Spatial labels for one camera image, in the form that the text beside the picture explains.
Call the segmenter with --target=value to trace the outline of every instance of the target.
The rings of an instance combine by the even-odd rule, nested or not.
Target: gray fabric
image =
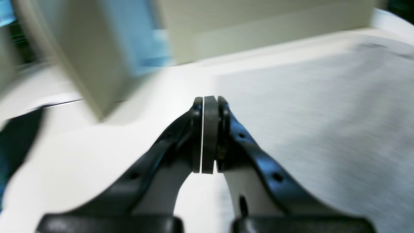
[[[414,232],[413,47],[368,37],[345,54],[218,84],[262,149],[316,197],[380,233]]]

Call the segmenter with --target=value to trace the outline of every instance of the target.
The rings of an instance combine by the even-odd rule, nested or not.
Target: white surface
[[[370,36],[344,54],[224,75],[217,86],[316,197],[378,233],[412,232],[413,74],[414,46]]]
[[[38,143],[7,187],[0,232],[33,233],[45,213],[75,208],[103,191],[152,145],[166,126],[189,109],[195,97],[216,92],[217,74],[341,52],[358,40],[358,34],[381,35],[405,42],[404,37],[414,38],[410,34],[395,36],[386,29],[342,32],[322,36],[321,41],[296,41],[294,47],[302,44],[296,50],[284,44],[215,61],[166,68],[102,124],[96,124],[83,102],[50,108]],[[71,88],[62,88],[67,85],[63,74],[41,72],[0,101],[0,121],[29,111],[42,98],[73,92]],[[220,176],[192,174],[182,186],[175,213],[184,220],[186,232],[222,231],[218,206],[215,206],[217,188],[221,188],[215,186],[216,179]]]
[[[404,39],[406,43],[414,44],[413,25],[402,18],[396,17],[390,12],[375,9],[371,26],[399,36]]]

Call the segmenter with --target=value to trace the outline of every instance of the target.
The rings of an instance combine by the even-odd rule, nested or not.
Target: screw hole
[[[140,177],[140,174],[139,174],[139,173],[137,173],[137,172],[133,172],[133,173],[131,173],[131,175],[130,175],[131,180],[135,180],[135,179],[137,179],[137,178],[139,178],[139,177]]]
[[[240,196],[239,198],[239,205],[240,205],[240,212],[243,217],[246,217],[249,214],[249,210],[247,209],[247,202],[244,196]]]
[[[273,179],[277,180],[279,183],[283,181],[283,176],[281,176],[279,173],[273,173]]]

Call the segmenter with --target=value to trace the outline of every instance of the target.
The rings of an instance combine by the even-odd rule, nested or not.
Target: blue object
[[[0,27],[16,21],[10,0],[0,0]]]
[[[129,71],[141,76],[163,67],[170,55],[149,0],[99,1]]]
[[[3,210],[3,194],[9,181],[9,169],[4,151],[0,147],[0,212]]]

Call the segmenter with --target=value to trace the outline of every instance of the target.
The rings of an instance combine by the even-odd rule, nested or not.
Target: black object
[[[23,163],[41,127],[46,106],[10,119],[0,132],[1,173],[9,179]]]
[[[93,200],[48,214],[41,233],[183,232],[173,217],[178,191],[191,172],[212,173],[214,161],[229,185],[234,233],[373,233],[363,218],[327,207],[260,149],[223,97],[195,99],[153,146]]]

